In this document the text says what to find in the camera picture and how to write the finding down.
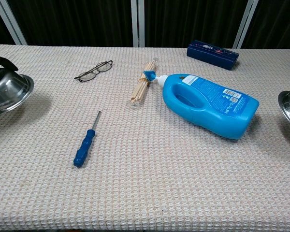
bottle label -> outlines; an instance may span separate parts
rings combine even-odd
[[[214,109],[227,116],[241,115],[249,102],[248,95],[198,76],[189,75],[183,79],[183,82],[200,91]]]

screwdriver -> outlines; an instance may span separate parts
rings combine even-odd
[[[87,130],[86,137],[83,140],[81,147],[78,149],[78,151],[76,153],[73,164],[74,164],[74,166],[76,166],[78,168],[80,168],[85,162],[85,159],[87,157],[88,150],[90,148],[92,139],[96,134],[95,129],[96,129],[96,126],[98,124],[100,114],[101,114],[101,111],[98,112],[98,115],[97,115],[96,120],[92,126],[92,129]]]

textured tablecloth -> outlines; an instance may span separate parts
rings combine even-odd
[[[184,48],[0,45],[34,92],[0,115],[0,229],[290,231],[290,123],[277,97],[290,90],[290,50],[235,50],[228,71]],[[156,83],[128,99],[144,65],[191,73],[260,101],[237,142],[170,111]],[[73,78],[97,63],[94,80]],[[101,110],[84,167],[73,159]]]

blue screwdriver handle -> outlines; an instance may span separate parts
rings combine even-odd
[[[86,137],[83,140],[81,147],[78,149],[75,159],[73,161],[74,166],[81,167],[84,164],[92,139],[95,136],[95,134],[96,132],[94,130],[92,129],[87,130]]]

eyeglasses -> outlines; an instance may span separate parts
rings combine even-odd
[[[74,80],[79,80],[79,82],[91,81],[99,73],[106,72],[111,69],[113,66],[113,61],[105,61],[97,64],[93,69],[81,73],[78,77],[75,77]]]

